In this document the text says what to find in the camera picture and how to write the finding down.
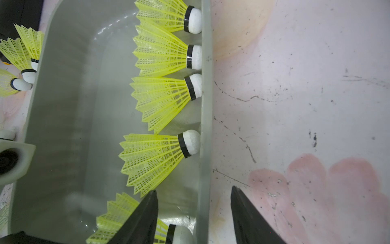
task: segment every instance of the gray plastic tray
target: gray plastic tray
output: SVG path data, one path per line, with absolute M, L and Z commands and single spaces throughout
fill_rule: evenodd
M 190 102 L 161 134 L 200 130 L 200 154 L 184 159 L 158 187 L 159 217 L 188 227 L 207 243 L 213 107 L 210 0 L 188 0 L 203 11 L 203 32 L 176 32 L 202 44 L 203 96 Z M 85 243 L 96 216 L 117 192 L 133 195 L 120 173 L 119 142 L 150 134 L 131 97 L 137 35 L 132 0 L 64 0 L 46 32 L 24 139 L 37 146 L 13 190 L 9 227 L 62 243 Z M 175 78 L 194 73 L 182 70 Z

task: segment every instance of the shuttlecock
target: shuttlecock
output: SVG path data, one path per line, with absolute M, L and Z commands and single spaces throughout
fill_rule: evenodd
M 0 69 L 0 96 L 9 96 L 19 91 L 28 91 L 32 84 L 18 79 L 7 70 Z
M 202 96 L 202 75 L 193 74 L 184 80 L 172 78 L 135 77 L 131 94 L 138 100 L 136 110 L 142 112 L 142 122 L 159 134 L 185 107 Z
M 117 193 L 115 201 L 107 202 L 107 213 L 96 218 L 98 230 L 87 240 L 87 244 L 106 244 L 118 232 L 139 205 L 126 193 Z M 193 237 L 189 229 L 174 224 L 166 225 L 157 219 L 154 243 L 192 244 Z
M 162 77 L 186 67 L 202 69 L 201 46 L 186 45 L 152 21 L 143 20 L 136 28 L 138 36 L 133 39 L 137 48 L 133 53 L 140 76 Z
M 17 24 L 15 24 L 15 28 L 30 54 L 32 68 L 37 70 L 44 39 L 43 32 L 36 31 L 33 28 L 27 29 L 26 27 Z
M 182 0 L 137 0 L 137 18 L 153 20 L 170 32 L 185 30 L 198 34 L 202 31 L 202 11 L 187 6 Z
M 32 68 L 30 54 L 20 38 L 1 40 L 0 52 L 21 71 L 25 81 L 31 84 L 35 82 L 36 70 Z
M 200 149 L 200 134 L 195 130 L 177 136 L 129 134 L 124 138 L 121 173 L 129 176 L 126 185 L 134 186 L 134 195 L 141 192 L 141 197 L 154 190 L 183 158 Z

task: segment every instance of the black tape band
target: black tape band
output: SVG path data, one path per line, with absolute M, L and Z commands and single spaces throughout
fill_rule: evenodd
M 14 80 L 16 80 L 17 78 L 13 78 L 12 80 L 11 80 L 11 88 L 12 89 L 14 89 L 14 90 L 17 90 L 17 91 L 20 91 L 20 90 L 18 90 L 18 89 L 16 89 L 15 87 L 14 87 Z
M 186 11 L 186 15 L 184 15 L 184 31 L 186 31 L 186 32 L 190 32 L 188 30 L 188 24 L 190 22 L 190 14 L 191 14 L 191 10 L 193 8 L 194 8 L 194 6 L 188 6 L 187 11 Z
M 170 224 L 167 232 L 167 239 L 165 240 L 165 244 L 173 243 L 173 235 L 175 234 L 176 225 Z
M 184 80 L 187 83 L 188 91 L 190 92 L 191 101 L 196 99 L 194 86 L 192 84 L 191 78 L 189 76 L 184 77 Z
M 188 45 L 187 49 L 187 68 L 192 69 L 192 51 L 194 49 L 194 45 Z
M 35 70 L 35 69 L 24 69 L 24 70 L 22 70 L 22 74 L 23 73 L 26 73 L 26 72 L 34 72 L 34 73 L 36 73 L 37 71 Z
M 191 156 L 191 154 L 188 152 L 186 143 L 184 142 L 183 133 L 180 133 L 179 135 L 177 135 L 177 138 L 179 140 L 179 145 L 180 145 L 181 151 L 183 152 L 184 157 L 188 158 L 189 156 Z

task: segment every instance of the pink stain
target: pink stain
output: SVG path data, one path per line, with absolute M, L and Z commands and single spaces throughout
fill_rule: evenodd
M 288 244 L 388 243 L 390 201 L 364 159 L 344 159 L 327 171 L 304 154 L 285 175 L 251 172 L 250 185 L 253 204 Z
M 26 96 L 25 91 L 20 91 L 3 99 L 3 113 L 6 118 L 18 112 Z

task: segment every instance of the scuff mark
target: scuff mark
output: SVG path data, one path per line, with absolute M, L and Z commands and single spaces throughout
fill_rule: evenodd
M 258 95 L 252 96 L 252 97 L 250 97 L 248 100 L 244 100 L 244 99 L 241 99 L 241 98 L 237 98 L 237 97 L 231 96 L 230 94 L 226 93 L 226 92 L 223 91 L 221 88 L 219 88 L 218 84 L 217 84 L 215 81 L 214 81 L 214 84 L 217 86 L 217 88 L 218 88 L 222 93 L 228 95 L 228 96 L 231 97 L 231 98 L 237 99 L 238 101 L 249 102 L 250 100 L 252 100 L 252 99 L 254 99 L 254 98 L 260 98 Z M 276 101 L 270 101 L 270 100 L 264 99 L 264 98 L 261 98 L 261 100 L 267 101 L 267 102 L 271 102 L 271 103 L 276 103 Z
M 272 196 L 272 197 L 277 197 L 277 195 L 272 194 L 272 193 L 270 193 L 270 192 L 268 192 L 268 195 L 269 195 L 269 196 Z
M 242 76 L 247 76 L 247 75 L 250 75 L 250 74 L 253 74 L 253 73 L 254 73 L 254 71 L 253 71 L 253 72 L 246 73 L 245 75 L 242 75 Z
M 241 181 L 236 180 L 236 179 L 230 177 L 229 175 L 226 175 L 226 174 L 224 174 L 224 173 L 219 172 L 217 169 L 213 169 L 213 172 L 214 172 L 214 171 L 216 171 L 216 172 L 218 172 L 218 173 L 220 173 L 220 174 L 222 174 L 222 175 L 224 175 L 224 176 L 226 176 L 226 177 L 228 177 L 228 178 L 230 178 L 230 179 L 232 179 L 232 180 L 234 180 L 234 181 L 237 181 L 238 183 L 241 183 L 241 184 L 243 184 L 243 185 L 246 185 L 247 187 L 250 187 L 249 185 L 247 185 L 247 184 L 245 184 L 245 183 L 242 183 Z
M 232 131 L 231 129 L 229 129 L 226 125 L 223 125 L 226 129 L 228 129 L 229 131 L 233 132 L 234 135 L 237 135 L 234 131 Z M 252 158 L 252 161 L 253 163 L 257 163 L 257 161 L 255 160 L 255 157 L 253 156 L 253 153 L 252 153 L 252 150 L 250 149 L 250 146 L 247 144 L 246 140 L 244 140 L 242 137 L 238 137 L 241 139 L 241 141 L 243 141 L 246 145 L 246 149 L 248 149 L 249 153 L 250 153 L 250 157 Z

